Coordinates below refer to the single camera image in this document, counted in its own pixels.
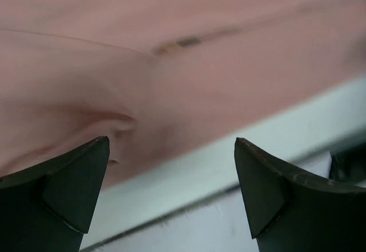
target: garment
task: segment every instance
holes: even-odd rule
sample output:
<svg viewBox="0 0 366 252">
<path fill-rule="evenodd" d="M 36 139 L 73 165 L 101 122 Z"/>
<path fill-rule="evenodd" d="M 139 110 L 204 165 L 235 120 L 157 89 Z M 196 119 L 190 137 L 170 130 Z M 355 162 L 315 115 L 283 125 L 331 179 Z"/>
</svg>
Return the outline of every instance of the garment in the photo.
<svg viewBox="0 0 366 252">
<path fill-rule="evenodd" d="M 99 135 L 105 186 L 143 173 L 357 76 L 365 12 L 365 0 L 0 0 L 0 173 Z"/>
</svg>

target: black object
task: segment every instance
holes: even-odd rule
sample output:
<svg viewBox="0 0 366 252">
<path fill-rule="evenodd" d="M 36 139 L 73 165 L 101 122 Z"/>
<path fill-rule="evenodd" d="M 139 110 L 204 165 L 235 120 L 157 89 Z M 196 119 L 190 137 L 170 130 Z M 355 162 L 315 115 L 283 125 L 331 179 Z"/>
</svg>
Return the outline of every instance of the black object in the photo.
<svg viewBox="0 0 366 252">
<path fill-rule="evenodd" d="M 329 178 L 353 184 L 366 180 L 366 143 L 332 154 Z"/>
<path fill-rule="evenodd" d="M 366 189 L 314 175 L 242 138 L 235 163 L 260 252 L 365 250 Z"/>
<path fill-rule="evenodd" d="M 108 158 L 109 140 L 99 137 L 0 178 L 0 251 L 79 251 Z"/>
</svg>

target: pink fabric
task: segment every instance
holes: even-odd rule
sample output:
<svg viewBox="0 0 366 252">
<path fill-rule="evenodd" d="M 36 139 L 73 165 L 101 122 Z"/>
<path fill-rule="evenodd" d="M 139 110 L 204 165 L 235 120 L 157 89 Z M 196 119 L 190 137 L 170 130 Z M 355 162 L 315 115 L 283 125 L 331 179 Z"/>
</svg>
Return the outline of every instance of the pink fabric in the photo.
<svg viewBox="0 0 366 252">
<path fill-rule="evenodd" d="M 366 60 L 365 0 L 0 0 L 0 19 L 2 175 L 108 135 L 109 186 L 344 82 Z"/>
</svg>

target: pink garment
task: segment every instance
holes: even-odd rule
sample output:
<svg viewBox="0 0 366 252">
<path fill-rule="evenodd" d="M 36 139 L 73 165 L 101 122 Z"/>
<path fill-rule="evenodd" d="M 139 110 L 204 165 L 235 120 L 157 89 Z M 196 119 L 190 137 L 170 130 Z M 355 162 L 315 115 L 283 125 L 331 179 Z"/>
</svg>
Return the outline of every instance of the pink garment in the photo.
<svg viewBox="0 0 366 252">
<path fill-rule="evenodd" d="M 0 0 L 0 19 L 2 175 L 108 135 L 109 186 L 366 62 L 365 0 Z M 243 28 L 153 54 L 233 26 Z"/>
</svg>

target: white surface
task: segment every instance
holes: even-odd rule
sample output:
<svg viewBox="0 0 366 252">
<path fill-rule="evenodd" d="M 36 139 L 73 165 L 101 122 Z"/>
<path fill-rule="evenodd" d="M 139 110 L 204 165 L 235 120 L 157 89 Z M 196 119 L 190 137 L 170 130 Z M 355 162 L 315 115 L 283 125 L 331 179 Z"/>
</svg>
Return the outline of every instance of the white surface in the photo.
<svg viewBox="0 0 366 252">
<path fill-rule="evenodd" d="M 82 248 L 237 184 L 244 137 L 287 161 L 366 127 L 366 75 L 101 193 Z"/>
<path fill-rule="evenodd" d="M 319 154 L 302 168 L 326 177 L 331 155 Z M 258 252 L 250 237 L 240 190 L 186 210 L 95 252 Z"/>
</svg>

